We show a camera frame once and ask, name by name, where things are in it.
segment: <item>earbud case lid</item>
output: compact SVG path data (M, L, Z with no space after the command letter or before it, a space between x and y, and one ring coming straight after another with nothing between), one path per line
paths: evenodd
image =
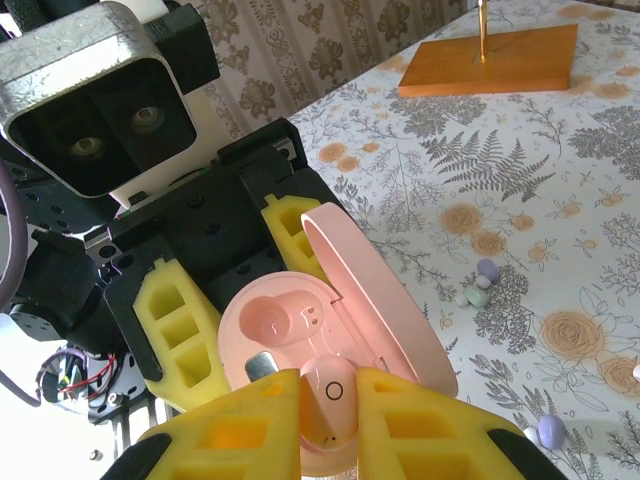
M410 380L455 397L458 382L440 340L351 217L324 203L301 220L318 262L374 352L395 344L415 375Z

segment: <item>red wire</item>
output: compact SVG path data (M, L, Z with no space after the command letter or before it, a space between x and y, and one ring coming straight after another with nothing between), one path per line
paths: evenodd
M104 374L106 373L106 371L108 369L110 369L113 366L113 362L115 360L115 357L111 354L109 354L109 363L107 365L105 365L102 370L100 370L98 373L96 373L95 375L93 375L90 378L87 378L86 380L83 380L81 382L78 383L74 383L73 385L69 385L68 387L63 388L62 390L60 390L62 393L67 393L70 390L75 390L76 388L80 388L80 387L84 387L85 385L89 385L90 383L95 382L96 380L98 380L98 378L104 376Z
M100 395L103 395L106 393L109 382L111 381L111 377L113 376L113 370L114 370L113 362L109 362L107 367L109 367L109 379L104 382L101 388L99 388L98 390L96 390L95 392L93 392L91 395L87 397L88 401L91 401L99 397Z

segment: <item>floral tablecloth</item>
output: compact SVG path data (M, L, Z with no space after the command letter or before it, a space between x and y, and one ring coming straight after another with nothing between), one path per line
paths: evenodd
M640 16L492 0L489 32L578 23L567 92L401 99L417 45L293 117L317 169L437 332L459 399L521 428L570 479L640 475ZM430 39L477 35L466 14ZM458 308L476 262L491 303ZM355 469L347 475L355 478Z

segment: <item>white pebble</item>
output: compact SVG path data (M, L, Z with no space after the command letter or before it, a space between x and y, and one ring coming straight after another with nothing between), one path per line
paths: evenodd
M457 294L455 300L459 307L466 307L469 305L469 300L464 293Z
M524 436L527 437L531 443L540 446L540 437L538 436L538 429L536 427L527 427L522 433L524 433Z
M484 275L478 275L476 277L476 287L486 290L491 286L491 280Z

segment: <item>pink earbud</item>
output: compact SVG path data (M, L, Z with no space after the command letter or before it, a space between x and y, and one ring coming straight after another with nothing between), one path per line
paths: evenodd
M358 431L356 371L343 357L324 355L300 369L300 432L318 450L336 450Z

